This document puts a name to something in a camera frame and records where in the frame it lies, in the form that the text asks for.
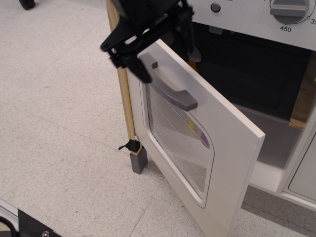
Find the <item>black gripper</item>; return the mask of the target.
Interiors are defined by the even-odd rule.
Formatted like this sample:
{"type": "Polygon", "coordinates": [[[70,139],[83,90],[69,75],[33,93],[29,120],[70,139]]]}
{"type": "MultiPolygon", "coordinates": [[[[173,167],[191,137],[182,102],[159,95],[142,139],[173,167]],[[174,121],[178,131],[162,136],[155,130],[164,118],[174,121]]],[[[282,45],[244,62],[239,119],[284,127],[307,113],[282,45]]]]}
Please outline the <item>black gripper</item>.
{"type": "Polygon", "coordinates": [[[113,0],[118,24],[101,44],[113,64],[129,70],[143,83],[152,77],[136,56],[167,33],[175,31],[191,55],[195,49],[193,8],[185,0],[113,0]]]}

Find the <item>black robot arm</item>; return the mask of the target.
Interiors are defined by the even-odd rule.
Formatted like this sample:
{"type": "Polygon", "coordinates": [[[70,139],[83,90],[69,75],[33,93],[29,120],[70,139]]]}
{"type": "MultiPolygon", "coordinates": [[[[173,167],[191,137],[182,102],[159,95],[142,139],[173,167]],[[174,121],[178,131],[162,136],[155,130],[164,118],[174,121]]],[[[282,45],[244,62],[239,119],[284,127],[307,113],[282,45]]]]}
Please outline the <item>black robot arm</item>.
{"type": "Polygon", "coordinates": [[[113,64],[129,68],[143,83],[152,77],[137,55],[169,32],[175,32],[186,51],[195,48],[193,8],[185,0],[114,0],[118,24],[100,48],[113,64]]]}

